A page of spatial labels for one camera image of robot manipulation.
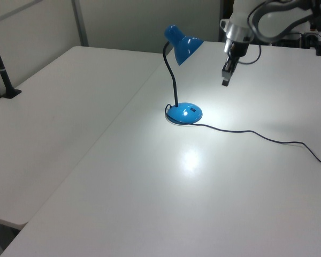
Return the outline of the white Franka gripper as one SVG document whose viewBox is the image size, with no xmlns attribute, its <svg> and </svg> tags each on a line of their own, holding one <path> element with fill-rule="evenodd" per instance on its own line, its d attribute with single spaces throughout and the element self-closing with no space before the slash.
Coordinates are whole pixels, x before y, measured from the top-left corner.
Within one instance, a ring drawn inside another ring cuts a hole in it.
<svg viewBox="0 0 321 257">
<path fill-rule="evenodd" d="M 239 58 L 246 55 L 249 45 L 250 42 L 237 42 L 228 38 L 226 39 L 224 53 L 228 55 L 228 58 L 221 71 L 223 86 L 229 85 L 231 72 L 234 72 Z"/>
</svg>

